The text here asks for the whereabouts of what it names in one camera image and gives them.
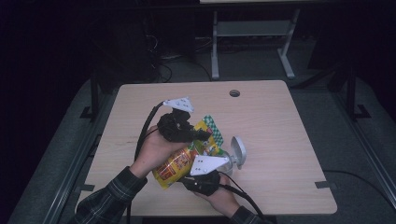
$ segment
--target person's left hand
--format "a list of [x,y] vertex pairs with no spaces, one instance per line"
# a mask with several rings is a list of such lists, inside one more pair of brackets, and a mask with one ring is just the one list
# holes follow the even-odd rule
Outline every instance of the person's left hand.
[[156,129],[157,126],[148,129],[149,135],[140,149],[139,156],[130,167],[130,171],[139,178],[145,177],[151,170],[162,165],[172,153],[190,144],[169,142]]

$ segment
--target wooden table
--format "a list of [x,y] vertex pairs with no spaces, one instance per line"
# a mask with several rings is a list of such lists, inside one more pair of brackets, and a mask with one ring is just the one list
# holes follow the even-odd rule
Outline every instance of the wooden table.
[[[230,91],[240,91],[239,97]],[[163,100],[189,96],[195,108],[190,123],[211,115],[232,153],[231,139],[239,135],[247,149],[242,170],[232,178],[265,215],[332,214],[337,210],[304,125],[283,81],[233,81],[124,85],[108,118],[86,179],[94,190],[103,188],[134,159],[134,149],[152,107]],[[154,117],[171,112],[162,106]],[[80,200],[91,194],[82,191]],[[254,211],[243,199],[238,201]],[[152,174],[135,197],[133,216],[217,216],[204,200],[180,183],[163,190]]]

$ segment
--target plaid sleeve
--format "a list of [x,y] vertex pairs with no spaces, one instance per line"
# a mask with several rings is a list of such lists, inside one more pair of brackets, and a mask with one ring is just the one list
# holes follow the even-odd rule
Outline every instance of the plaid sleeve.
[[147,182],[125,167],[104,189],[79,203],[69,223],[119,223],[126,206]]
[[261,220],[258,216],[240,206],[239,209],[233,214],[230,220],[231,224],[272,224],[269,220]]

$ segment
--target dark background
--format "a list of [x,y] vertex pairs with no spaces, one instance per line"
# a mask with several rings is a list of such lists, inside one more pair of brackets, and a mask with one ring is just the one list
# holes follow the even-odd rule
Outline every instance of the dark background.
[[[136,22],[140,14],[98,16],[78,10],[82,7],[74,0],[0,2],[1,223],[12,213],[67,107],[92,72],[105,80],[102,85],[110,83],[103,86],[109,91],[122,82],[150,82],[155,77],[155,71],[149,69],[151,55],[145,51],[145,26]],[[394,1],[376,1],[303,10],[296,31],[296,36],[318,39],[312,67],[326,69],[347,59],[393,119],[395,9]],[[194,18],[210,24],[210,15],[157,13],[150,24],[155,27],[150,28],[167,45],[193,57],[189,46],[193,46],[194,35],[210,32]],[[184,35],[177,37],[175,30]],[[143,44],[119,51],[128,38]],[[104,55],[92,40],[117,60]],[[143,52],[133,58],[139,63],[130,67],[117,63],[131,59],[131,52],[135,55],[137,51]]]

